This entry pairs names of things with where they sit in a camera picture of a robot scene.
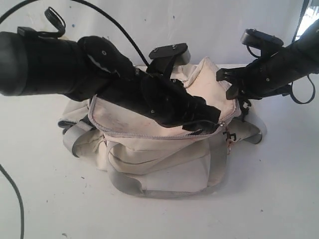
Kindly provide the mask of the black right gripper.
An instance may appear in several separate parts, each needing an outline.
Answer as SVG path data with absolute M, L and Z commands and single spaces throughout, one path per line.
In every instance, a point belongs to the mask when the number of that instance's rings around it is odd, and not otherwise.
M 231 84 L 226 91 L 228 100 L 287 96 L 291 91 L 292 63 L 287 59 L 255 60 L 245 67 L 219 69 L 216 80 Z

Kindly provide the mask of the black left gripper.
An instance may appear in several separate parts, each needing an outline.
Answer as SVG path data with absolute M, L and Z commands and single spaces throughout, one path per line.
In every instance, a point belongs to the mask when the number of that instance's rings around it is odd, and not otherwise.
M 221 110 L 192 96 L 179 80 L 148 74 L 112 79 L 99 98 L 148 117 L 163 127 L 182 126 L 187 131 L 215 132 Z

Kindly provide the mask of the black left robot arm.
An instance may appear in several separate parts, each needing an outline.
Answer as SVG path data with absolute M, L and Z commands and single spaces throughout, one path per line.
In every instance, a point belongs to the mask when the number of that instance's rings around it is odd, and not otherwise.
M 0 92 L 4 96 L 60 94 L 81 102 L 97 96 L 154 120 L 199 133 L 217 130 L 220 109 L 190 95 L 171 73 L 180 52 L 155 57 L 140 70 L 114 44 L 98 36 L 79 41 L 34 32 L 0 34 Z

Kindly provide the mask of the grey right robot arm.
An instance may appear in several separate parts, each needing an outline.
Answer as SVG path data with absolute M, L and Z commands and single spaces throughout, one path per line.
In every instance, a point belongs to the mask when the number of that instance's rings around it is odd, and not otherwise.
M 231 84 L 226 92 L 228 100 L 259 100 L 287 94 L 291 89 L 289 83 L 319 72 L 318 21 L 287 47 L 283 46 L 281 39 L 255 29 L 246 29 L 241 42 L 247 47 L 259 49 L 261 55 L 245 67 L 217 71 L 217 81 Z

